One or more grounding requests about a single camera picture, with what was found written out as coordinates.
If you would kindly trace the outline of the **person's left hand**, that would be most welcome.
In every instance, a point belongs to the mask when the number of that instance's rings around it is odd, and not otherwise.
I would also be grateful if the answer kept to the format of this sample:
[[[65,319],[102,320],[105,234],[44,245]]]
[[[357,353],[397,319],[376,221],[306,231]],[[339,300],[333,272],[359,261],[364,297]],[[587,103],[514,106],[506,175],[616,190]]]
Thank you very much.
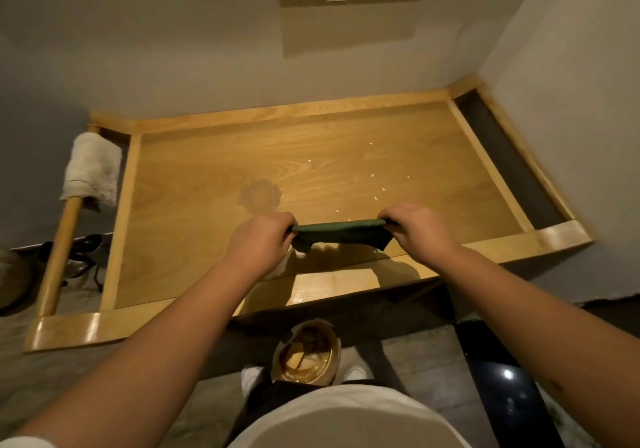
[[[220,267],[247,285],[254,285],[275,269],[287,253],[269,249],[268,213],[265,213],[234,230]]]

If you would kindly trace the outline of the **person's left forearm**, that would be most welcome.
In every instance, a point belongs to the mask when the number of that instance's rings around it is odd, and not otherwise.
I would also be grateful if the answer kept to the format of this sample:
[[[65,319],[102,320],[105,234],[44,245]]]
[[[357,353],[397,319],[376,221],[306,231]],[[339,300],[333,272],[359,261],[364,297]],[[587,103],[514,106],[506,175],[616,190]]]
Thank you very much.
[[[225,258],[0,448],[155,448],[236,308],[278,263]]]

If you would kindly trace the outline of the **scattered white crumbs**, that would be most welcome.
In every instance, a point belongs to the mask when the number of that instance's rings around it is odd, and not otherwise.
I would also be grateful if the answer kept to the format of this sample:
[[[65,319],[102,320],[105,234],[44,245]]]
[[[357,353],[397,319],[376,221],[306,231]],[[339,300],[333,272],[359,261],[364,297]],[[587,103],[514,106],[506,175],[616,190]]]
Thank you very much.
[[[303,161],[305,192],[330,217],[376,215],[415,195],[415,154],[398,144],[366,142]]]

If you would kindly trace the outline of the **person's white left shoe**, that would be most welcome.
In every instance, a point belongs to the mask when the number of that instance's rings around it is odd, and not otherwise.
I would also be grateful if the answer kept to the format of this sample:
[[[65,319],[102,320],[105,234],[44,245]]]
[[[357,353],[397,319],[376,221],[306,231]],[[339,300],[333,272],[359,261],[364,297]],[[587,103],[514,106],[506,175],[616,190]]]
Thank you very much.
[[[244,398],[248,398],[252,389],[263,381],[265,367],[246,365],[241,370],[241,390]]]

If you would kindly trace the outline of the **person's right forearm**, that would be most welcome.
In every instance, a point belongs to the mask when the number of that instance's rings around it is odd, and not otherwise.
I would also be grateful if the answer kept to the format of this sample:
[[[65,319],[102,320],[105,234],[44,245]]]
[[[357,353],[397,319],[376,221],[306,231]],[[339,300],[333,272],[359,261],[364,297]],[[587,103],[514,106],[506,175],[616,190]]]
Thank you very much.
[[[433,268],[601,446],[640,448],[640,339],[462,246]]]

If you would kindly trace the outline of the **white fluffy towel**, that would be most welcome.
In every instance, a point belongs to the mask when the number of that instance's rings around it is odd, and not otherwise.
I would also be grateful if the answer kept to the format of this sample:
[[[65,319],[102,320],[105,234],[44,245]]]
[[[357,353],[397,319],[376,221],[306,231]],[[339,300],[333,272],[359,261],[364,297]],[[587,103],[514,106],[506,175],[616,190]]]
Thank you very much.
[[[122,156],[121,148],[101,135],[79,134],[65,169],[60,200],[80,197],[117,206]]]

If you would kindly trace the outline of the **wooden towel rail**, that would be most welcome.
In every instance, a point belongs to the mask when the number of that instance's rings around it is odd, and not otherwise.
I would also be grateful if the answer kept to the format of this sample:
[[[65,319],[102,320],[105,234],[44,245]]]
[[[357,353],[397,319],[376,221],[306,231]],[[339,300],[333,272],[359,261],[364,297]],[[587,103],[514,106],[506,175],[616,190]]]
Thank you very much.
[[[61,284],[84,200],[84,197],[74,196],[68,198],[63,205],[51,254],[36,299],[36,318],[50,316],[56,312]]]

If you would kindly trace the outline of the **light wooden table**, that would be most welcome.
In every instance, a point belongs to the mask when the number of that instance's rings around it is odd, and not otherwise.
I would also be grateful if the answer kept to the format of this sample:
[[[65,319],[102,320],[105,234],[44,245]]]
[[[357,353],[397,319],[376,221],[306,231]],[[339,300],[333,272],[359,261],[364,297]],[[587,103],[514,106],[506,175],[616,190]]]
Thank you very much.
[[[58,307],[83,201],[75,197],[25,353],[129,337],[223,256],[237,225],[264,211],[290,211],[303,225],[417,202],[498,264],[553,264],[594,241],[474,74],[437,90],[165,119],[94,111],[88,129],[112,144],[129,139],[100,306]]]

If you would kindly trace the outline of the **person's white shirt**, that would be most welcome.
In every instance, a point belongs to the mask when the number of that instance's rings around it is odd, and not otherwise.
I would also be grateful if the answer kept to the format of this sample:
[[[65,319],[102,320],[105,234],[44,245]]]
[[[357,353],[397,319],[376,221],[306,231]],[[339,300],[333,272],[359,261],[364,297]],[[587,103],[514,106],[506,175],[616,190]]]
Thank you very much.
[[[255,387],[224,448],[471,448],[439,413],[364,383]]]

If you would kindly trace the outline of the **black metal stand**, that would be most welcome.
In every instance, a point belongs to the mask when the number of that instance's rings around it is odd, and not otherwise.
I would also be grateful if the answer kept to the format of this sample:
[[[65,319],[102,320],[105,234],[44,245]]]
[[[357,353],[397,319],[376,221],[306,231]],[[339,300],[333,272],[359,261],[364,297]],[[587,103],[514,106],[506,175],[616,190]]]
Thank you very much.
[[[91,234],[75,239],[63,270],[61,288],[104,290],[113,234]]]

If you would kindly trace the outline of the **dark green cleaning cloth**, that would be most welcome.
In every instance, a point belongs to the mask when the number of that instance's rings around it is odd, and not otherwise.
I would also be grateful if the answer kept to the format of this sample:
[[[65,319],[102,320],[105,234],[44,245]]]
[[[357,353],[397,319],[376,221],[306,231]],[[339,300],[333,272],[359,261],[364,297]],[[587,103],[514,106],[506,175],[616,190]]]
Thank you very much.
[[[294,234],[291,247],[299,253],[309,253],[316,243],[360,244],[383,251],[394,238],[386,228],[388,224],[384,218],[374,218],[294,225],[291,226]]]

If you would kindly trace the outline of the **person's right hand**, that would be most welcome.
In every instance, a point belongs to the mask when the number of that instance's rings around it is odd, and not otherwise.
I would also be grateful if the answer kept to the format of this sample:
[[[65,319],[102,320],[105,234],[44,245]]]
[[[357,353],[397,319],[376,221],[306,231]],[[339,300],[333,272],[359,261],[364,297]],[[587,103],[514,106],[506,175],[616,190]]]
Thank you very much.
[[[416,262],[439,271],[462,250],[444,220],[432,209],[415,205],[411,242],[399,244]]]

